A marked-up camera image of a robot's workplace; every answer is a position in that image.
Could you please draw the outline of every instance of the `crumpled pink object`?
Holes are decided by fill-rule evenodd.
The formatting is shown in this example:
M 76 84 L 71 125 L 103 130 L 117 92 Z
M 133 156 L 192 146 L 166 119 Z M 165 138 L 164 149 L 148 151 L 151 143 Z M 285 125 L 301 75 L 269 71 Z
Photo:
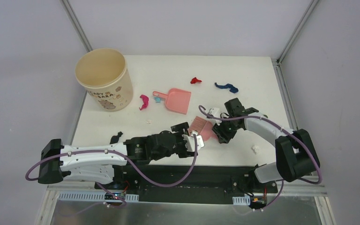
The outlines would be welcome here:
M 143 100 L 143 105 L 142 105 L 142 107 L 139 108 L 139 109 L 140 109 L 140 110 L 146 109 L 147 106 L 148 106 L 148 100 L 149 100 L 149 98 L 148 98 L 147 96 L 145 96 L 145 95 L 141 95 L 140 97 L 141 97 L 142 100 Z

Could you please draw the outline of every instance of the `gray wall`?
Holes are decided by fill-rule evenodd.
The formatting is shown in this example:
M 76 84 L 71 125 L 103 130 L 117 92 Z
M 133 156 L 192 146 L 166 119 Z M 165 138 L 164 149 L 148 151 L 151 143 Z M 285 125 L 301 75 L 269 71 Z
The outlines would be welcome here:
M 84 53 L 58 0 L 0 1 L 0 224 L 34 224 L 46 186 L 24 175 L 50 139 L 71 137 Z
M 360 1 L 323 0 L 283 63 L 338 224 L 360 224 Z
M 279 57 L 311 0 L 71 0 L 94 48 Z

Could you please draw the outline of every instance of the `blue cloth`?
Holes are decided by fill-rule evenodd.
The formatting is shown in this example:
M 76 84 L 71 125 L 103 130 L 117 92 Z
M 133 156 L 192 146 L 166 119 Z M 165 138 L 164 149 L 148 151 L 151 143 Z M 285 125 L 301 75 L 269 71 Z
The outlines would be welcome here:
M 160 98 L 160 97 L 154 97 L 154 99 L 155 99 L 155 102 L 156 102 L 156 103 L 160 103 L 160 102 L 161 102 L 161 98 Z
M 226 84 L 226 85 L 218 85 L 217 83 L 215 83 L 215 86 L 218 87 L 218 88 L 220 88 L 220 89 L 227 89 L 227 88 L 229 88 L 229 89 L 230 89 L 230 92 L 231 92 L 231 93 L 234 93 L 234 94 L 238 92 L 238 88 L 234 87 L 234 85 L 232 85 L 232 84 L 230 84 L 230 83 L 228 83 L 228 84 Z

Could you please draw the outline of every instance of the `beige bin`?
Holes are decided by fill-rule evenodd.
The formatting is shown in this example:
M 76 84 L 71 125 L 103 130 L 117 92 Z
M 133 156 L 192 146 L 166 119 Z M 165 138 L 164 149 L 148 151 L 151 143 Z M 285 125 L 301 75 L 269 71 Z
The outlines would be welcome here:
M 114 49 L 100 48 L 85 54 L 75 67 L 75 76 L 106 110 L 121 110 L 133 98 L 125 57 Z

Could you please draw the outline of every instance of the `white table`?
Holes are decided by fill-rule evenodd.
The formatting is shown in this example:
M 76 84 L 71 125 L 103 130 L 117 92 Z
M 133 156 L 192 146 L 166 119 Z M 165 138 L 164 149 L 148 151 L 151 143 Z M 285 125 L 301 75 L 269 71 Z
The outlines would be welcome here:
M 119 131 L 124 135 L 120 142 L 137 136 L 147 136 L 170 130 L 170 126 L 188 122 L 195 116 L 204 116 L 198 105 L 207 109 L 220 107 L 239 98 L 245 108 L 254 107 L 269 119 L 288 127 L 285 108 L 279 86 L 269 57 L 230 56 L 125 56 L 134 87 L 134 98 L 123 110 L 103 111 L 91 96 L 83 105 L 73 145 L 90 146 L 109 144 L 111 136 Z M 193 77 L 202 80 L 190 84 Z M 233 84 L 239 89 L 236 94 L 215 87 L 214 82 Z M 171 112 L 164 102 L 155 103 L 153 91 L 166 93 L 170 88 L 192 92 L 187 115 Z M 140 111 L 143 104 L 139 98 L 144 94 L 150 98 L 147 109 Z M 257 154 L 251 149 L 258 146 Z M 258 135 L 239 130 L 229 144 L 219 144 L 210 139 L 199 151 L 197 165 L 256 165 L 275 161 L 274 147 Z M 192 157 L 180 159 L 177 155 L 152 161 L 159 165 L 190 165 Z

